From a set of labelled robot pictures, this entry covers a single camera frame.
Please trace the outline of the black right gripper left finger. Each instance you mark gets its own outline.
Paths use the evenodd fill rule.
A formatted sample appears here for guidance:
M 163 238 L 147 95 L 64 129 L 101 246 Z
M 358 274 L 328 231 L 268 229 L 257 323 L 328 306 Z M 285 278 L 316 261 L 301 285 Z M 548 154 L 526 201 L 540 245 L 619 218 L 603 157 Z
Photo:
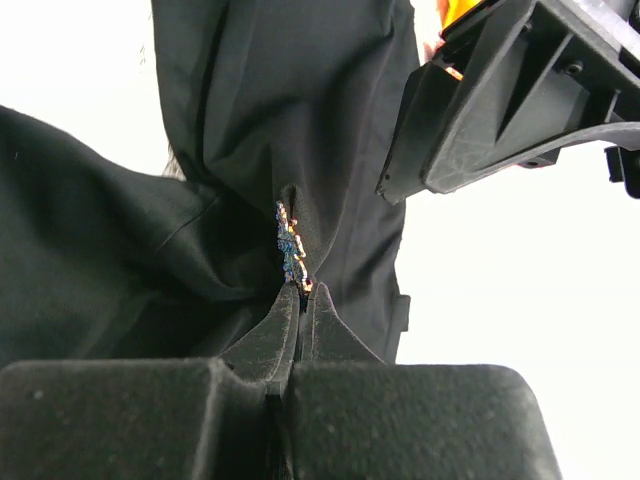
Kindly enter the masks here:
M 293 363 L 299 296 L 223 355 L 17 362 L 1 373 L 5 479 L 275 479 L 275 415 Z

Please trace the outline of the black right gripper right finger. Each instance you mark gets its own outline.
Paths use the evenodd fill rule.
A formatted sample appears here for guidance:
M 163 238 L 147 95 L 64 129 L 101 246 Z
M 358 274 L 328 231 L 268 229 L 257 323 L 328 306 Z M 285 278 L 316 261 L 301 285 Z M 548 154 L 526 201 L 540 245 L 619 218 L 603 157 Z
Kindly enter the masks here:
M 392 365 L 319 285 L 279 415 L 293 479 L 557 479 L 537 399 L 496 365 Z

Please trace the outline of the gold jewelled brooch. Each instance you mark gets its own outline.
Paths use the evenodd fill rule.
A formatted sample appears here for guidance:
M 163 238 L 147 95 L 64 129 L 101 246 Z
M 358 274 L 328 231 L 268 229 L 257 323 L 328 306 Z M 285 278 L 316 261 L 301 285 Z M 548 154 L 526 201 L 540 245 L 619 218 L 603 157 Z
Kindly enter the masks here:
M 292 218 L 283 202 L 276 202 L 277 247 L 282 254 L 284 281 L 293 282 L 301 296 L 308 296 L 313 288 L 304 260 L 306 252 L 297 233 L 297 220 Z

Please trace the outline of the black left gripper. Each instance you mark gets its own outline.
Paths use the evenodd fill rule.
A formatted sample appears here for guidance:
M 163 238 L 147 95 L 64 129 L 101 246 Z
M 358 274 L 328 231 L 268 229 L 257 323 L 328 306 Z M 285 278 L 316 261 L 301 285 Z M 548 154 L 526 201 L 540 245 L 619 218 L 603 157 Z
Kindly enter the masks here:
M 574 1 L 485 1 L 405 86 L 377 192 L 448 194 L 589 141 L 639 148 L 639 38 Z

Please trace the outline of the black t-shirt garment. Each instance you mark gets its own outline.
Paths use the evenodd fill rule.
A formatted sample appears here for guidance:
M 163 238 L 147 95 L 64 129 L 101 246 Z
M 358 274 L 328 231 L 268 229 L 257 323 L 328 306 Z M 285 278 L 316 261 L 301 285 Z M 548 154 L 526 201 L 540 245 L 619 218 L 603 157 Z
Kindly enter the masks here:
M 1 361 L 217 356 L 283 285 L 276 207 L 309 277 L 393 362 L 405 207 L 375 192 L 418 66 L 407 1 L 157 1 L 182 179 L 122 168 L 1 111 Z

